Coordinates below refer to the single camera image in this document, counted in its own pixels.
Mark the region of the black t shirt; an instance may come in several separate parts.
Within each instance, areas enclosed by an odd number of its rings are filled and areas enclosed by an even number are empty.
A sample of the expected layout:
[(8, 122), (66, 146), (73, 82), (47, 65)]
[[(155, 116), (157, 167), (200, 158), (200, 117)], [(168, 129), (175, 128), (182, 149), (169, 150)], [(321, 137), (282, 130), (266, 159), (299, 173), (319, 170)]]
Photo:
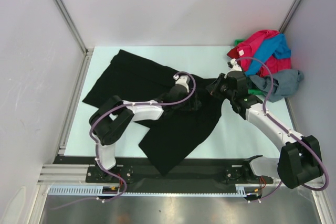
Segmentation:
[[(168, 66), (119, 50), (83, 102), (99, 108), (114, 95), (133, 102), (152, 100), (174, 86), (176, 72)], [(206, 90), (214, 79), (198, 76), (194, 79), (200, 104), (198, 109), (173, 110), (157, 121), (140, 122), (149, 131), (139, 143), (139, 148), (162, 176), (203, 143), (222, 116), (223, 102)]]

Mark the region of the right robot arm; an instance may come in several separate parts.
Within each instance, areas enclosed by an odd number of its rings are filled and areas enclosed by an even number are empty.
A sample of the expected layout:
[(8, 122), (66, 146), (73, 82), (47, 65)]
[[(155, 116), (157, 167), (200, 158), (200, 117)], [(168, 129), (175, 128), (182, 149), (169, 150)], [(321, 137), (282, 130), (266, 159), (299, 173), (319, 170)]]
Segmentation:
[(254, 183), (261, 176), (267, 176), (280, 179), (288, 188), (294, 189), (327, 175), (319, 141), (279, 122), (259, 97), (249, 94), (243, 72), (221, 73), (206, 89), (217, 99), (227, 99), (233, 111), (263, 132), (280, 153), (279, 158), (262, 155), (249, 158), (248, 166), (242, 169), (245, 181)]

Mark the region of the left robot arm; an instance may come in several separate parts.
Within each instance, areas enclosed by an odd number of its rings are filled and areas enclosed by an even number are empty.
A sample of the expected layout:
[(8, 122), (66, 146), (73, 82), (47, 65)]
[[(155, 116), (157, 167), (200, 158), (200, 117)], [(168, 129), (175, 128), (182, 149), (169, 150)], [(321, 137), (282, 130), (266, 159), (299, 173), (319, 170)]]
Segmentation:
[(121, 100), (117, 95), (107, 101), (89, 119), (90, 137), (95, 141), (98, 176), (110, 182), (116, 175), (115, 144), (131, 122), (158, 121), (171, 116), (187, 105), (196, 92), (196, 85), (176, 84), (162, 99), (144, 102)]

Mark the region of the green plastic bin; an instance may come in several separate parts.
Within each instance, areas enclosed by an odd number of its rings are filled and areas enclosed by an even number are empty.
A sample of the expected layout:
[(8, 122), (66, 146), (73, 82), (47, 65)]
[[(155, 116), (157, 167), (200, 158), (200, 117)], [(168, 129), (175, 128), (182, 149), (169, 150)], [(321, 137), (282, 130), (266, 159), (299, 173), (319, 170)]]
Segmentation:
[[(244, 40), (243, 39), (236, 39), (234, 44), (235, 44), (235, 46), (237, 46), (241, 42), (244, 42)], [(262, 91), (259, 90), (259, 89), (249, 89), (248, 92), (249, 92), (249, 94), (252, 94), (252, 95), (262, 95), (263, 94)]]

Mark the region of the pink t shirt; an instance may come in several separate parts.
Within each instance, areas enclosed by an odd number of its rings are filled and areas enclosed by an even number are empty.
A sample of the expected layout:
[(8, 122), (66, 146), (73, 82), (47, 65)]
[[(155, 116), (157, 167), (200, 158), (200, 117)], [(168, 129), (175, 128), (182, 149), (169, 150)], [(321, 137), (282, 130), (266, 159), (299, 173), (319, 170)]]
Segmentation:
[(291, 50), (284, 34), (264, 29), (238, 43), (227, 56), (237, 59), (247, 76), (265, 77), (291, 68)]

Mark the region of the grey t shirt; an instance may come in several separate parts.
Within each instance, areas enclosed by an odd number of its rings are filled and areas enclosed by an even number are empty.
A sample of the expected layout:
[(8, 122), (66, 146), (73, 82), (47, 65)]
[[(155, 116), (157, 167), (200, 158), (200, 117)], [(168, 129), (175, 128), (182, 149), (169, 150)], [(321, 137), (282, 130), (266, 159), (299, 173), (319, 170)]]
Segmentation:
[(248, 87), (260, 90), (264, 96), (271, 90), (268, 101), (277, 102), (294, 95), (298, 91), (299, 84), (304, 79), (304, 74), (297, 69), (285, 69), (273, 74), (272, 77), (273, 88), (271, 88), (272, 81), (270, 76), (260, 77), (258, 75), (248, 77)]

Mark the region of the blue t shirt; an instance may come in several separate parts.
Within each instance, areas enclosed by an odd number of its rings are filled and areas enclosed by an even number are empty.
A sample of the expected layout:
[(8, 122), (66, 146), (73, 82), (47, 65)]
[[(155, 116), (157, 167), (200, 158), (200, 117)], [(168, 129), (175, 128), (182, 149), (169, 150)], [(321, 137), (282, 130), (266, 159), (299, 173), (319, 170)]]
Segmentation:
[(265, 39), (251, 56), (250, 64), (245, 70), (247, 76), (265, 77), (291, 68), (291, 50), (284, 34)]

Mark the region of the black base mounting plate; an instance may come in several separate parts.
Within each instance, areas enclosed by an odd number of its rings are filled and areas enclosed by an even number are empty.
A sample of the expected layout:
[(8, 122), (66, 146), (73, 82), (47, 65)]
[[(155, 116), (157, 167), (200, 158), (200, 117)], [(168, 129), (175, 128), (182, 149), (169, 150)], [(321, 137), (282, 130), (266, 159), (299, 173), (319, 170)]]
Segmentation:
[(252, 174), (244, 159), (185, 159), (161, 175), (147, 158), (118, 157), (111, 172), (124, 179), (128, 194), (232, 194), (238, 185), (259, 189), (274, 183)]

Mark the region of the aluminium frame rail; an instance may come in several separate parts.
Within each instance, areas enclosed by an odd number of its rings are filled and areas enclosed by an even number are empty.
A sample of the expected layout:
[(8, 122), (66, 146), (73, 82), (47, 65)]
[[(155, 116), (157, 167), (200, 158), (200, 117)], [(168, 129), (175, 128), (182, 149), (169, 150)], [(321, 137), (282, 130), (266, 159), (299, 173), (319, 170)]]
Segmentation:
[[(73, 186), (109, 186), (108, 192), (122, 191), (127, 184), (124, 179), (114, 173), (107, 174), (97, 165), (91, 164), (50, 164), (44, 165), (39, 176), (40, 184), (73, 185)], [(246, 188), (247, 192), (253, 189), (260, 191), (263, 187), (256, 189), (238, 185)]]

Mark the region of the left aluminium corner post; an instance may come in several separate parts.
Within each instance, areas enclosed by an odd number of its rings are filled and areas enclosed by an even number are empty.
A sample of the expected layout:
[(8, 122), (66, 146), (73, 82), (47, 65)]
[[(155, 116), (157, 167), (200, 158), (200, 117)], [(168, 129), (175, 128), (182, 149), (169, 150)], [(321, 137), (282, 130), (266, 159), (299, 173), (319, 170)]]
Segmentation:
[(53, 0), (57, 9), (59, 10), (63, 20), (65, 21), (65, 24), (67, 25), (71, 35), (73, 36), (77, 46), (80, 48), (81, 52), (86, 55), (88, 52), (88, 48), (86, 47), (76, 25), (73, 21), (67, 7), (64, 4), (63, 0)]

